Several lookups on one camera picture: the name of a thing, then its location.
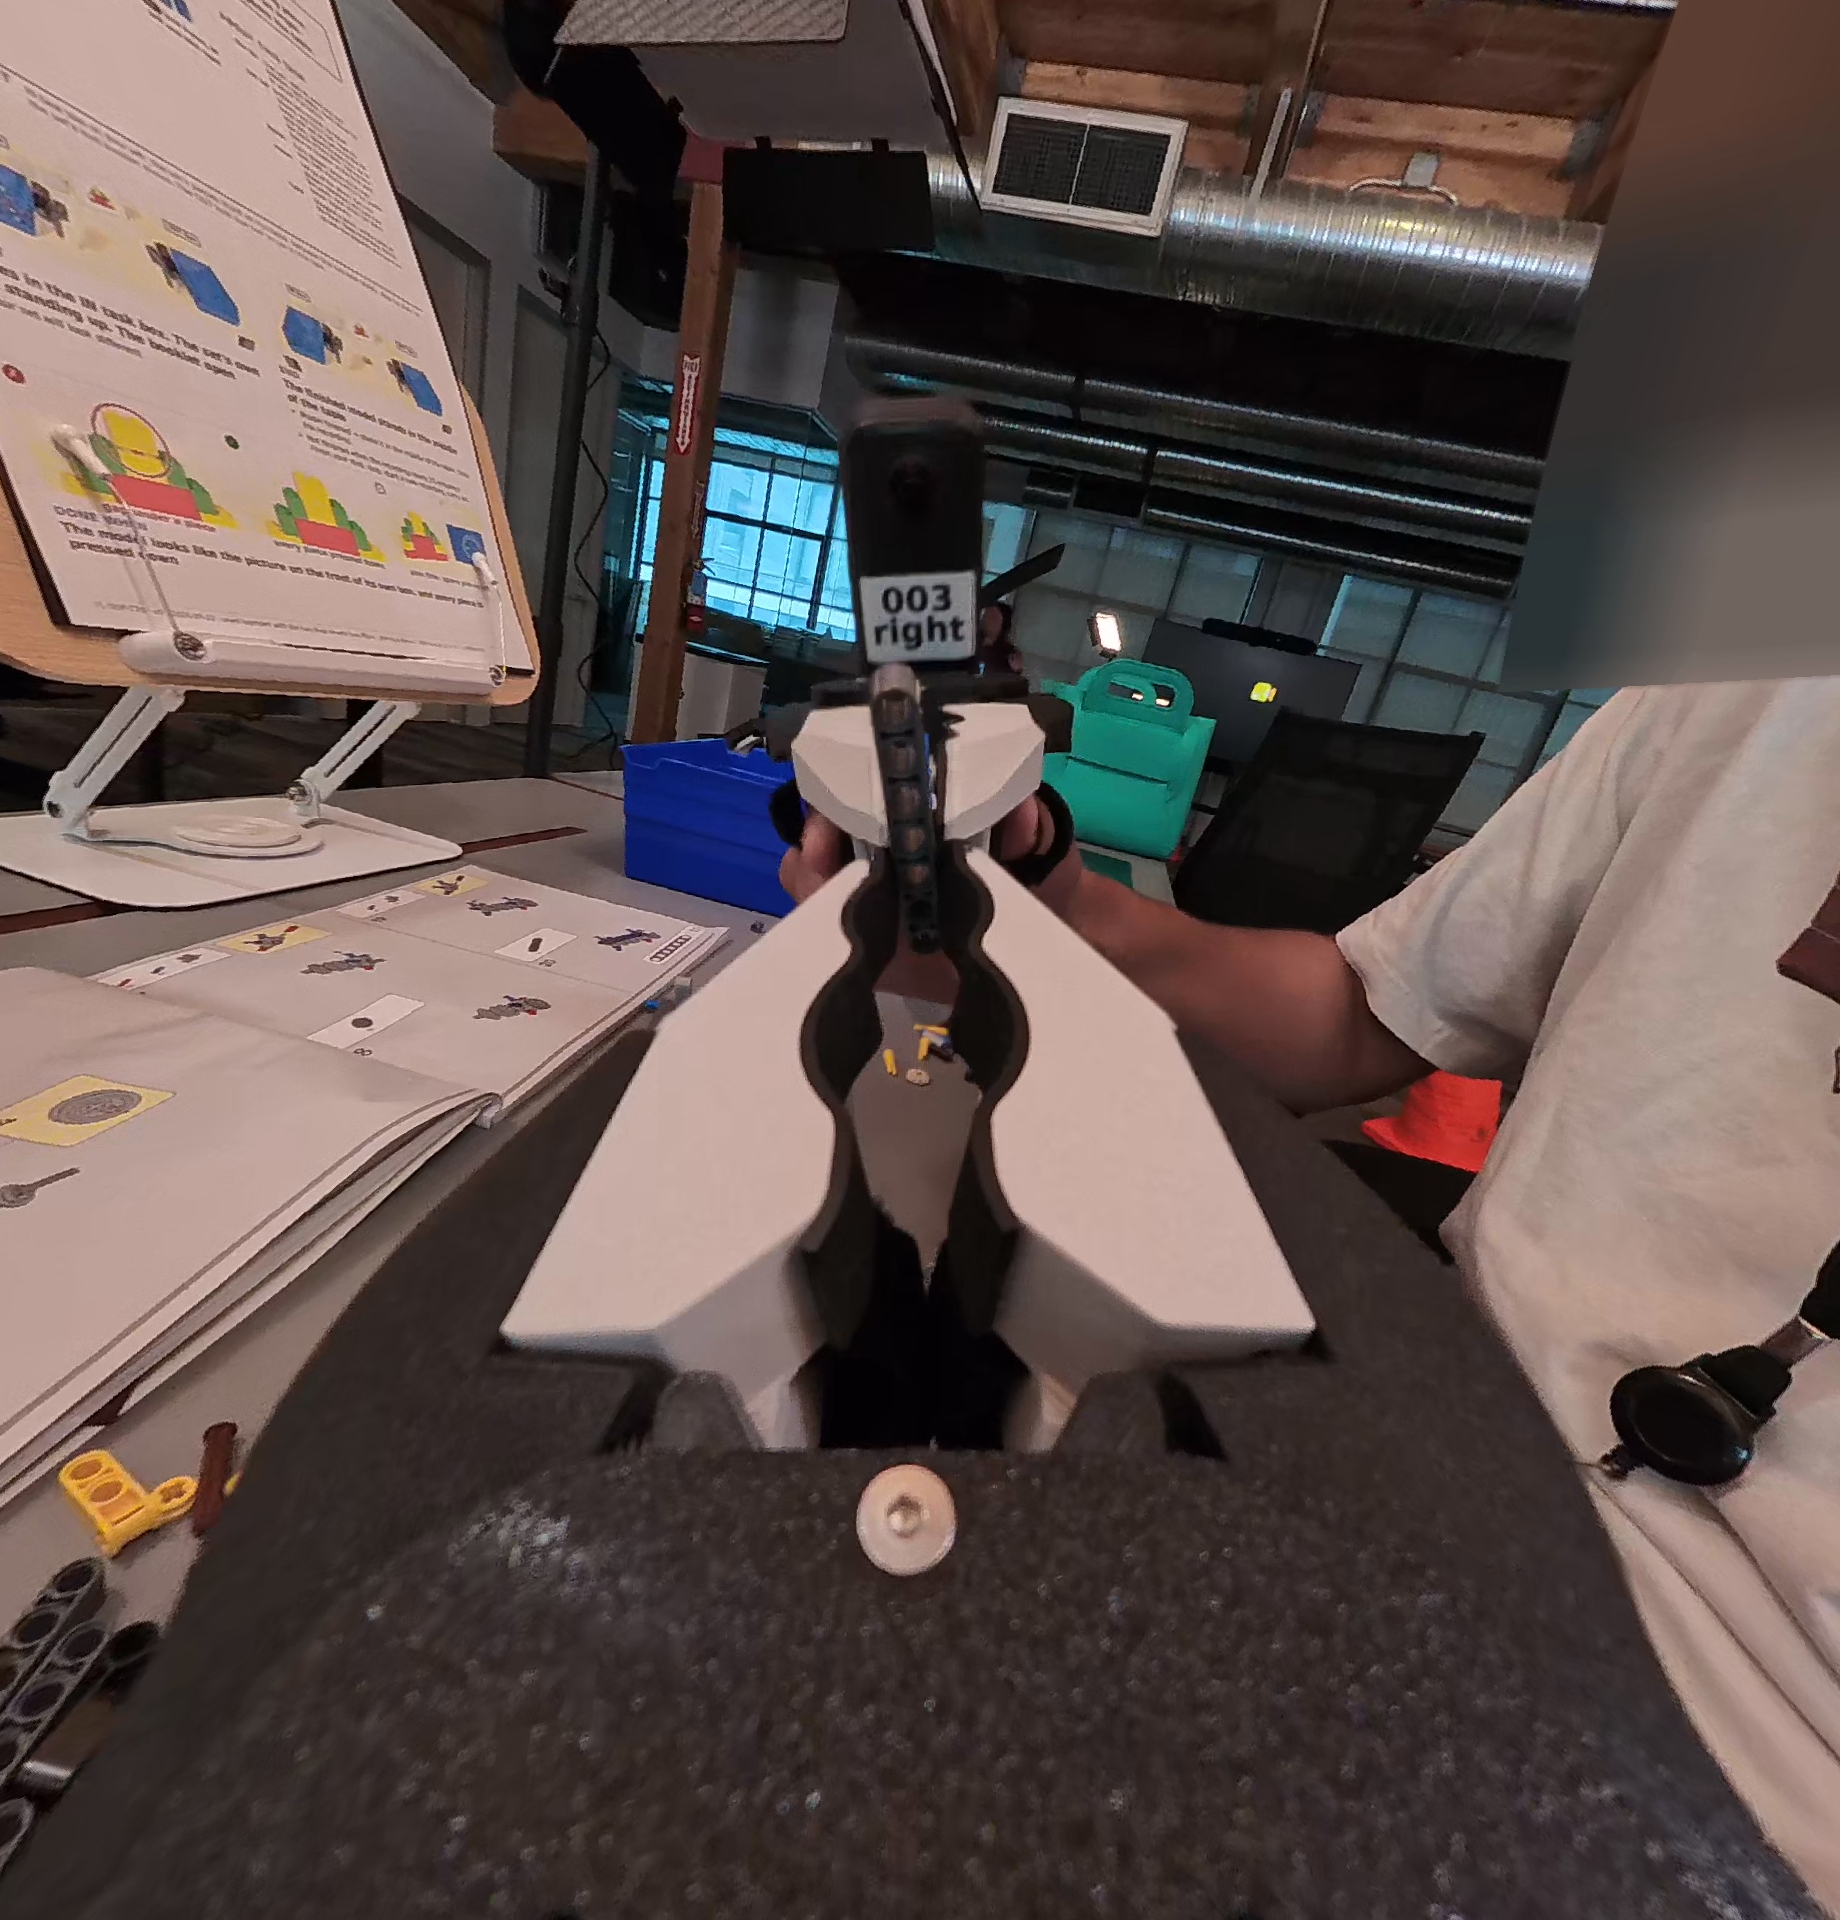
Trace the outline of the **wooden post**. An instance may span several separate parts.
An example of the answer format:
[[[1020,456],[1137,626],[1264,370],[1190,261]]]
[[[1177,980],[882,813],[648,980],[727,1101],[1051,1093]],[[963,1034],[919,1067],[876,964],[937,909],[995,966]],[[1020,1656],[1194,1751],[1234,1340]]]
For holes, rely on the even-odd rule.
[[[727,154],[727,146],[691,134],[683,155],[683,179],[691,186],[688,261],[641,674],[630,707],[633,745],[672,741],[683,701],[688,606],[707,527],[738,276],[738,247],[724,214]]]

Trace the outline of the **black hanging screen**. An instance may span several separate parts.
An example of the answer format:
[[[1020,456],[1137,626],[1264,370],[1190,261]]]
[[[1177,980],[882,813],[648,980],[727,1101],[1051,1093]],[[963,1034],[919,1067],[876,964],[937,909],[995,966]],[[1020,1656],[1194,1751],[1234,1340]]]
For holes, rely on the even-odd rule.
[[[924,151],[884,144],[847,151],[727,147],[720,186],[727,235],[750,253],[932,253],[937,247]]]

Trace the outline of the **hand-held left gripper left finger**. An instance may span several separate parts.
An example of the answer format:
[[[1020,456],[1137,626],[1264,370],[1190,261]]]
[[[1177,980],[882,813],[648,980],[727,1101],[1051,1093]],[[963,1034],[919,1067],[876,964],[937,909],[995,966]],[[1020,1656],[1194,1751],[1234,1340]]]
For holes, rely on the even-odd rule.
[[[715,1376],[768,1447],[821,1435],[895,1226],[848,1098],[882,1044],[900,931],[848,865],[668,1015],[501,1324],[521,1352]]]

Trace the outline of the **teal carry bag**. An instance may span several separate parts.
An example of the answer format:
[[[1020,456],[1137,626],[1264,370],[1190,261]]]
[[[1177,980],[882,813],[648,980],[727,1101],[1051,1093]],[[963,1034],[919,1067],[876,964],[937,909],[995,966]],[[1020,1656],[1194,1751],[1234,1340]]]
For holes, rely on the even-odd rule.
[[[1172,857],[1216,731],[1216,719],[1197,710],[1189,674],[1120,658],[1041,689],[1073,722],[1069,745],[1046,748],[1043,779],[1067,803],[1076,839]]]

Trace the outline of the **lego instruction booklet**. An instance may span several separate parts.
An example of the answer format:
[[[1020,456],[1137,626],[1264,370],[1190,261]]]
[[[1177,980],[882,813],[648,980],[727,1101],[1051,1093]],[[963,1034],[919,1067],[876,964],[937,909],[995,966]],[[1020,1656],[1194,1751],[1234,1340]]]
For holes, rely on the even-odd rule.
[[[455,865],[93,975],[0,970],[0,1506],[724,940]]]

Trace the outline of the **dark grey lego beam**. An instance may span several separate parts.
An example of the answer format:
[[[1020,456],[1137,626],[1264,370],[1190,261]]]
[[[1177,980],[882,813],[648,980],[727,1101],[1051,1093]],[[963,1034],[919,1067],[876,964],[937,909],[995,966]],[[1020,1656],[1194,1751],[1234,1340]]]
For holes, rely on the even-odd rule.
[[[886,857],[909,948],[945,953],[943,807],[947,750],[919,674],[882,663],[869,678],[869,717],[884,803]]]

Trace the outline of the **person's right forearm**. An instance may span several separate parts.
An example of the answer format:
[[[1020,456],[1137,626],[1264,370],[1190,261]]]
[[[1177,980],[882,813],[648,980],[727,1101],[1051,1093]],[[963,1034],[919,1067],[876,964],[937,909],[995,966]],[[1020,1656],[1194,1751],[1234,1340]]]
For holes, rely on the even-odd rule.
[[[1432,1069],[1376,1018],[1331,936],[1199,921],[1089,867],[1061,913],[1184,1035],[1296,1116],[1407,1091]]]

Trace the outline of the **black lego beam pile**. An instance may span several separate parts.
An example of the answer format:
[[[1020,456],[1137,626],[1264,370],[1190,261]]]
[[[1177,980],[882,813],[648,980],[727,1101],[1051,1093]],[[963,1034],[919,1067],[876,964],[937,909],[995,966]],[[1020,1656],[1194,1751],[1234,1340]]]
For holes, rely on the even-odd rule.
[[[93,1762],[160,1649],[152,1619],[109,1619],[109,1568],[60,1566],[0,1636],[0,1878]]]

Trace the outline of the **orange traffic cone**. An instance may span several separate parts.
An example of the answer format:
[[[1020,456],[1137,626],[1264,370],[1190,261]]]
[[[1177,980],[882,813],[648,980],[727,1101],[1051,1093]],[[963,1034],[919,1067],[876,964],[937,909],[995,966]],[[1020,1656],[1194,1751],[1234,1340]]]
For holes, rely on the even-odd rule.
[[[1415,1082],[1391,1116],[1363,1122],[1363,1138],[1391,1153],[1475,1176],[1503,1122],[1504,1085],[1496,1077],[1434,1069]]]

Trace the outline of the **printed instruction sheet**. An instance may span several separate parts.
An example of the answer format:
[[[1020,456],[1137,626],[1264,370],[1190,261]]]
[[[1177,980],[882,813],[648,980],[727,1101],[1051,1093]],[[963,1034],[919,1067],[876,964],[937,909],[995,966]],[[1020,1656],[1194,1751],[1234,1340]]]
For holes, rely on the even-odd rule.
[[[530,665],[332,3],[0,1],[0,471],[65,619],[220,678]]]

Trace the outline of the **black metal pole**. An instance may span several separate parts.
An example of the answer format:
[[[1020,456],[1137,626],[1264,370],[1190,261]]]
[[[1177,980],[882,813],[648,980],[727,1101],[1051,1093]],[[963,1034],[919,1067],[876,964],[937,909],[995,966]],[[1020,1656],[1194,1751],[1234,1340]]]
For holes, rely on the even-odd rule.
[[[566,353],[559,392],[548,530],[542,557],[542,598],[535,618],[541,663],[528,700],[522,758],[525,775],[535,779],[545,779],[553,771],[555,717],[569,638],[575,511],[601,315],[601,263],[610,205],[609,179],[610,168],[605,154],[591,146],[569,291]]]

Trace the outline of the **white air vent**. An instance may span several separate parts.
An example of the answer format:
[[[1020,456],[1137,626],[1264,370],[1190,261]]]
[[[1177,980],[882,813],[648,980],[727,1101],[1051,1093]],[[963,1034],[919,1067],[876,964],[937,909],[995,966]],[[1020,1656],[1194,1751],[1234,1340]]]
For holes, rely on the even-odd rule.
[[[1181,116],[1003,98],[978,199],[1012,217],[1157,238],[1168,223],[1189,134]]]

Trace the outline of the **black mesh chair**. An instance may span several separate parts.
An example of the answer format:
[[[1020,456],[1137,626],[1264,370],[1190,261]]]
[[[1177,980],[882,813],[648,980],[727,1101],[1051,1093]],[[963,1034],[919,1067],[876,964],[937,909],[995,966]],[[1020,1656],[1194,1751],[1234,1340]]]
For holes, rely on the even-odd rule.
[[[1183,853],[1190,917],[1334,936],[1396,895],[1484,745],[1282,712]]]

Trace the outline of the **black monitor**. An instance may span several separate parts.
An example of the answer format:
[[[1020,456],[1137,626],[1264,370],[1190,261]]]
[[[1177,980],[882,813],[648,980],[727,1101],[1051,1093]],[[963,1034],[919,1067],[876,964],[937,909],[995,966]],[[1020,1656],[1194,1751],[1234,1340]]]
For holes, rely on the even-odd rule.
[[[1269,707],[1342,717],[1363,674],[1361,663],[1322,651],[1315,640],[1172,618],[1152,624],[1143,658],[1184,674],[1197,707],[1232,722]]]

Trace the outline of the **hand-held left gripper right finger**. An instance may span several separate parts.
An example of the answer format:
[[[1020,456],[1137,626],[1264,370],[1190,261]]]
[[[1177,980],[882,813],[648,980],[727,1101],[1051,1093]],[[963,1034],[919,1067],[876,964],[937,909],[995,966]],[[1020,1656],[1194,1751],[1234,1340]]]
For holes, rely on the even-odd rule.
[[[934,1286],[973,1428],[1051,1447],[1100,1378],[1317,1334],[1175,1022],[999,861],[941,865],[950,1034],[980,1091]]]

